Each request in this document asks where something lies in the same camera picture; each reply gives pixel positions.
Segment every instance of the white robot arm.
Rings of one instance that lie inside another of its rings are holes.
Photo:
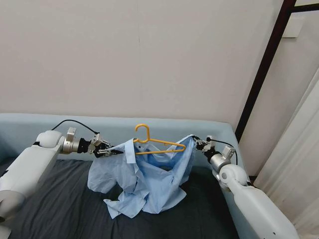
[[[261,239],[299,239],[294,225],[260,189],[248,185],[243,168],[231,164],[235,149],[225,146],[222,153],[215,151],[212,136],[203,141],[194,137],[196,148],[201,150],[212,165],[213,175],[223,189],[234,194],[234,201]]]
[[[0,178],[0,222],[14,216],[26,198],[41,186],[52,169],[59,153],[90,152],[96,157],[109,156],[111,145],[96,133],[91,141],[75,139],[76,128],[70,128],[67,136],[48,130],[39,134],[36,142],[26,148]]]

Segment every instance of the yellow hanger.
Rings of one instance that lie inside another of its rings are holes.
[[[133,142],[139,142],[139,143],[146,143],[148,141],[152,141],[152,142],[157,142],[157,143],[163,143],[165,144],[171,144],[171,145],[176,145],[176,146],[181,146],[183,147],[182,149],[173,149],[173,150],[162,150],[162,151],[151,151],[151,152],[140,152],[140,153],[135,153],[135,154],[151,154],[151,153],[171,153],[171,152],[183,152],[186,149],[186,146],[184,144],[179,144],[179,143],[173,143],[173,142],[168,142],[168,141],[164,141],[164,140],[159,140],[159,139],[155,139],[155,138],[150,138],[150,128],[147,124],[141,123],[138,124],[135,127],[135,131],[138,131],[138,128],[144,126],[146,128],[146,132],[147,132],[147,139],[145,140],[139,140],[138,138],[134,139]]]

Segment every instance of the white wall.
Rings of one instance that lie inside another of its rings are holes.
[[[240,141],[250,175],[256,175],[270,156],[319,67],[319,12],[296,14],[305,17],[299,37],[281,40]]]
[[[0,1],[0,112],[236,126],[274,0]]]

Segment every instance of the black cable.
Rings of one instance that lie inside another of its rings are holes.
[[[224,143],[224,144],[229,145],[229,146],[231,146],[231,147],[233,147],[235,149],[234,146],[232,146],[231,144],[226,143],[224,141],[219,141],[219,140],[215,140],[215,139],[209,139],[209,140],[210,141],[214,141],[214,142],[218,142],[218,143]],[[236,155],[236,165],[238,165],[238,156],[237,156],[237,150],[236,149],[235,149],[235,155]]]
[[[80,125],[86,127],[88,130],[92,131],[92,132],[95,133],[95,134],[100,133],[100,132],[96,132],[96,131],[92,130],[90,127],[86,126],[85,124],[83,124],[83,123],[81,123],[81,122],[79,122],[79,121],[77,121],[77,120],[73,120],[73,119],[69,119],[69,120],[68,120],[68,119],[65,119],[65,120],[61,121],[61,122],[60,122],[56,127],[54,127],[52,130],[55,130],[55,129],[58,128],[62,123],[66,122],[66,121],[76,122],[76,123],[78,123],[78,124],[80,124]]]

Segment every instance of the light blue headboard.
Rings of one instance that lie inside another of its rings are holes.
[[[213,135],[217,140],[232,144],[238,152],[238,164],[242,167],[243,161],[239,152],[238,143],[232,127],[228,123],[203,121],[203,120],[179,120],[179,119],[140,119],[140,118],[105,118],[105,117],[79,117],[79,116],[52,116],[52,115],[31,115],[31,114],[0,114],[0,161],[7,157],[17,157],[25,148],[30,147],[39,133],[52,129],[59,122],[65,119],[78,120],[95,131],[101,133],[103,139],[113,145],[125,142],[130,138],[145,138],[144,130],[135,132],[135,126],[139,123],[146,123],[150,127],[150,134],[153,138],[176,142],[179,139],[194,134],[202,139],[207,135]],[[90,140],[93,133],[88,129],[73,122],[65,122],[57,131],[66,132],[70,126],[76,127],[75,136]],[[221,151],[223,144],[217,143],[216,149]],[[93,155],[60,154],[59,159],[81,159],[92,160]],[[206,157],[197,152],[195,165],[210,168]],[[246,219],[235,206],[231,193],[223,191],[229,211],[232,215],[237,232],[242,239],[256,238],[254,232],[248,225]]]

